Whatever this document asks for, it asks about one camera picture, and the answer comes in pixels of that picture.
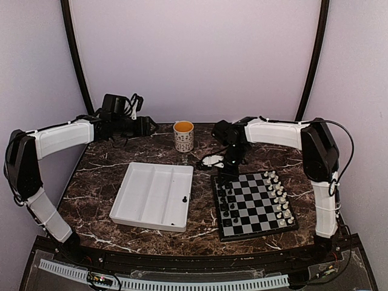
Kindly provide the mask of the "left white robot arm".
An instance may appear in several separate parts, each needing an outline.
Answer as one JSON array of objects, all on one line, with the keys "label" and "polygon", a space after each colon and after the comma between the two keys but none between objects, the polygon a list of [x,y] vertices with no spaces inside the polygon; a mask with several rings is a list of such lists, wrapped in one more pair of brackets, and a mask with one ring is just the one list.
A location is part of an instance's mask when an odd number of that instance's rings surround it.
[{"label": "left white robot arm", "polygon": [[149,116],[138,116],[144,99],[106,94],[102,106],[91,115],[41,129],[14,130],[5,150],[4,176],[15,203],[25,207],[38,226],[62,245],[61,253],[72,264],[85,260],[79,235],[59,214],[45,192],[40,161],[67,149],[113,139],[121,133],[125,139],[154,134],[159,126]]}]

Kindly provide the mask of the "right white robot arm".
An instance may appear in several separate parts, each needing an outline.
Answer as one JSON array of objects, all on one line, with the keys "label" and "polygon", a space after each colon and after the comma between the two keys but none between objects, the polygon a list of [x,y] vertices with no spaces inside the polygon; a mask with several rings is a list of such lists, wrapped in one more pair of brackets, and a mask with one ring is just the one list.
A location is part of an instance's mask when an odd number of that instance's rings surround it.
[{"label": "right white robot arm", "polygon": [[204,167],[218,167],[224,183],[236,181],[239,165],[252,144],[266,143],[298,149],[303,156],[304,174],[313,187],[317,236],[330,239],[338,229],[341,202],[338,187],[345,169],[339,165],[340,151],[329,129],[333,121],[280,121],[247,116],[237,122],[217,122],[212,136],[225,147],[224,155],[202,159]]}]

